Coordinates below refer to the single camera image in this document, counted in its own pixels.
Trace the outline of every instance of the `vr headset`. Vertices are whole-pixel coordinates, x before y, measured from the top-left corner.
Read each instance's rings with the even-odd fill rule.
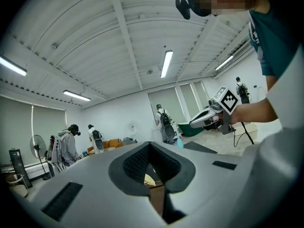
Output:
[[[186,0],[175,0],[175,6],[185,19],[190,19],[190,9],[201,17],[211,14],[211,3],[210,8],[200,9],[200,4],[195,0],[188,0],[188,2]]]

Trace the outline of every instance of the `teal t-shirt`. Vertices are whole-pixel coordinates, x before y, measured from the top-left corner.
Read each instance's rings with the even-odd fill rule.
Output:
[[[250,11],[250,15],[263,50],[260,60],[262,74],[279,79],[293,59],[300,41],[292,36],[290,26],[276,16],[273,8],[267,14]],[[251,41],[257,51],[258,45],[252,38]]]

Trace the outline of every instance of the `gray hoodie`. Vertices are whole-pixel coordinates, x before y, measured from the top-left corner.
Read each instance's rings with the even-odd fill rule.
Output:
[[[75,146],[75,137],[70,133],[69,130],[58,132],[58,137],[61,142],[62,157],[68,164],[74,164],[75,159],[79,157]]]

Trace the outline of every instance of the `green container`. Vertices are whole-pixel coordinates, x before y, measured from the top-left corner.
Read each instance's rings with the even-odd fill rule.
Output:
[[[178,123],[178,127],[181,129],[181,131],[184,133],[185,136],[187,137],[192,137],[200,132],[202,132],[204,129],[201,128],[191,128],[189,123]]]

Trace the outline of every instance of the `tube light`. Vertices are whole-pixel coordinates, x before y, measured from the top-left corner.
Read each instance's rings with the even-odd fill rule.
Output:
[[[228,57],[225,62],[223,62],[221,65],[219,65],[215,70],[219,70],[221,67],[223,67],[227,62],[229,62],[233,56]]]
[[[69,95],[69,96],[71,96],[71,97],[75,97],[75,98],[78,98],[78,99],[81,99],[81,100],[84,100],[84,101],[90,101],[90,100],[91,100],[91,99],[88,98],[88,97],[84,97],[84,96],[82,96],[82,95],[75,94],[75,93],[73,93],[73,92],[71,92],[71,91],[68,91],[68,90],[65,90],[63,93],[64,93],[65,95]]]
[[[166,77],[172,55],[173,55],[173,51],[166,51],[165,59],[163,61],[163,65],[162,65],[162,69],[161,69],[161,78]]]
[[[27,70],[18,66],[16,63],[12,62],[11,60],[7,59],[4,56],[0,56],[0,64],[2,64],[5,67],[8,67],[9,69],[15,71],[16,73],[21,74],[22,76],[25,76],[27,74]]]

